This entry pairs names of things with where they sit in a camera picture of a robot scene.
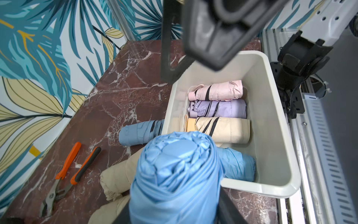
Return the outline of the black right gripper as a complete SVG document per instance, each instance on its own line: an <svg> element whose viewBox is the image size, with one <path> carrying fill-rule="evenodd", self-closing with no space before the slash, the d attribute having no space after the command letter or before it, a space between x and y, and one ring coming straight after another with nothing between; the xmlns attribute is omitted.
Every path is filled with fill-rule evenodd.
<svg viewBox="0 0 358 224"><path fill-rule="evenodd" d="M195 60L214 71L223 69L286 4L287 1L163 1L162 81L174 84ZM173 24L182 25L187 55L175 68L170 64Z"/></svg>

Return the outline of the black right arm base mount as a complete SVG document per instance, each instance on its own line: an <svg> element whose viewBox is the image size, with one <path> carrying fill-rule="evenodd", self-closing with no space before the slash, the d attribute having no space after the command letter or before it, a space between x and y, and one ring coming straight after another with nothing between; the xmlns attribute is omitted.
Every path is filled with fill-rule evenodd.
<svg viewBox="0 0 358 224"><path fill-rule="evenodd" d="M291 119L305 112L299 87L327 64L333 49L322 39L309 41L302 33L294 34L280 50L278 61L270 63L283 110Z"/></svg>

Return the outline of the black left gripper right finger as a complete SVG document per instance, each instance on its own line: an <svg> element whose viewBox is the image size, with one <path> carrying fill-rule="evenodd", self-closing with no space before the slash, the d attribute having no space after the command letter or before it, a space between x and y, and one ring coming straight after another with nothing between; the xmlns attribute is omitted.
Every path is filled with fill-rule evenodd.
<svg viewBox="0 0 358 224"><path fill-rule="evenodd" d="M217 224L248 224L233 202L229 199L224 188L220 189L220 197L216 213Z"/></svg>

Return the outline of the lilac umbrella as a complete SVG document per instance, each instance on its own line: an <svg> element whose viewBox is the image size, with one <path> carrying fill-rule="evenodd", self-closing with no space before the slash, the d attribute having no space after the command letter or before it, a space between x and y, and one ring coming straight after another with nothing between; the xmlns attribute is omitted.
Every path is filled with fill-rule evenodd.
<svg viewBox="0 0 358 224"><path fill-rule="evenodd" d="M189 103L187 109L190 118L199 117L226 117L246 119L246 102L243 99L230 101L202 101L196 100Z"/></svg>

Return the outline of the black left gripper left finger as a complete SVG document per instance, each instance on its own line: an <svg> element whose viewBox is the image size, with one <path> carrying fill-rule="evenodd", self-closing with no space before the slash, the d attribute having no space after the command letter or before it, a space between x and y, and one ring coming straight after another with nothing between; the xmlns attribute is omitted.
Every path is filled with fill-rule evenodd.
<svg viewBox="0 0 358 224"><path fill-rule="evenodd" d="M113 221L112 224L131 224L129 202L124 206L118 217Z"/></svg>

